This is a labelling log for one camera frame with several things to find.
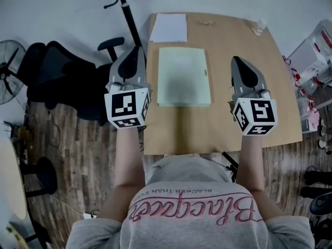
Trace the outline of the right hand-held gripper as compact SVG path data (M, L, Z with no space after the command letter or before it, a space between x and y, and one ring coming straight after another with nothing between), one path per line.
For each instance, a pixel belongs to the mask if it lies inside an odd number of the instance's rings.
M234 121L244 136L263 136L278 125L276 100L266 90L261 71L239 56L231 60Z

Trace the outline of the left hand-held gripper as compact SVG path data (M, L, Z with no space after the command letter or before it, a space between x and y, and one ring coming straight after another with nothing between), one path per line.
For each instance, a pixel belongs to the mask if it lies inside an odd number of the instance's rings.
M145 82L145 71L145 54L140 46L125 51L111 65L109 81L112 84L104 94L104 101L107 119L116 129L145 126L151 103L150 87L128 84Z

